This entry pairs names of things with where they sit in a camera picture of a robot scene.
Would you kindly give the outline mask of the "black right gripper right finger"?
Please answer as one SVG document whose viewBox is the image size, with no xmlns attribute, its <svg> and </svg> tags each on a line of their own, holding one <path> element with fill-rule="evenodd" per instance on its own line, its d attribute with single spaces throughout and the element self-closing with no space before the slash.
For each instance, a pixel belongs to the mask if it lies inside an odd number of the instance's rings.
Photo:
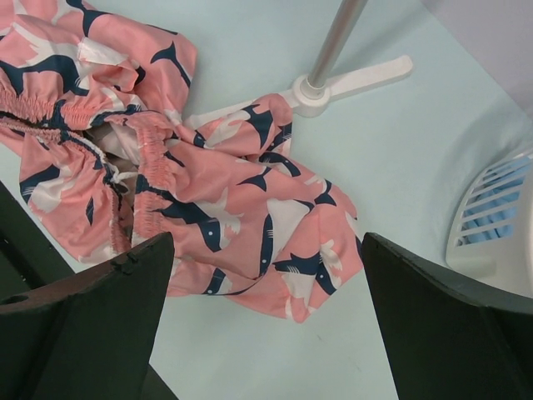
<svg viewBox="0 0 533 400">
<path fill-rule="evenodd" d="M 400 399 L 530 399 L 532 300 L 373 232 L 360 246 Z"/>
</svg>

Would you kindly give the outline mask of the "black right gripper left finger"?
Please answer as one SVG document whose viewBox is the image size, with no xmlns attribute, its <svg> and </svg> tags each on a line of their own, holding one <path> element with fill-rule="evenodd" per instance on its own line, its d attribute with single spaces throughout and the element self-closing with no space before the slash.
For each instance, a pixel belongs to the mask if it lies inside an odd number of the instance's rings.
<svg viewBox="0 0 533 400">
<path fill-rule="evenodd" d="M 1 301 L 3 399 L 172 399 L 150 366 L 172 269 L 165 232 Z"/>
</svg>

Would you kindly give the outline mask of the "pink shark print shorts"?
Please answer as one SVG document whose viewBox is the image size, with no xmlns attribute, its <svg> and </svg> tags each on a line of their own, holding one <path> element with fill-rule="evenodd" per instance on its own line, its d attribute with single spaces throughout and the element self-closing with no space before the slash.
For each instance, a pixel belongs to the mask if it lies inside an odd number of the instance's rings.
<svg viewBox="0 0 533 400">
<path fill-rule="evenodd" d="M 84 1 L 2 2 L 1 141 L 19 191 L 80 263 L 170 233 L 169 295 L 301 323 L 362 270 L 356 209 L 291 160 L 278 94 L 186 126 L 196 57 L 180 33 Z"/>
</svg>

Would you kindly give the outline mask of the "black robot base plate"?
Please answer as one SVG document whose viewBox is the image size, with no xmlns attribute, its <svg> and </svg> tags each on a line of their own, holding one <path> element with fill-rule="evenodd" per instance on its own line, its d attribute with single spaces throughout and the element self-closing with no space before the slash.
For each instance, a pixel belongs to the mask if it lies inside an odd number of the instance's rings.
<svg viewBox="0 0 533 400">
<path fill-rule="evenodd" d="M 15 197 L 1 186 L 1 299 L 73 274 Z"/>
</svg>

